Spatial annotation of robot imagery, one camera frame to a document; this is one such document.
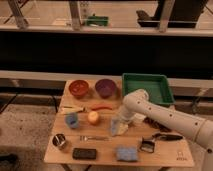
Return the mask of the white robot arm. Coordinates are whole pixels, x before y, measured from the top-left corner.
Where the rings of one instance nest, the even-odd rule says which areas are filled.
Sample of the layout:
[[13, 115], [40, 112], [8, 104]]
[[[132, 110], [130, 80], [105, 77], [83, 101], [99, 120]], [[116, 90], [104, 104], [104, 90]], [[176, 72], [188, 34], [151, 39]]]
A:
[[213, 121], [151, 103], [143, 89], [123, 97], [116, 118], [129, 124], [136, 113], [146, 115], [204, 148], [202, 171], [213, 171]]

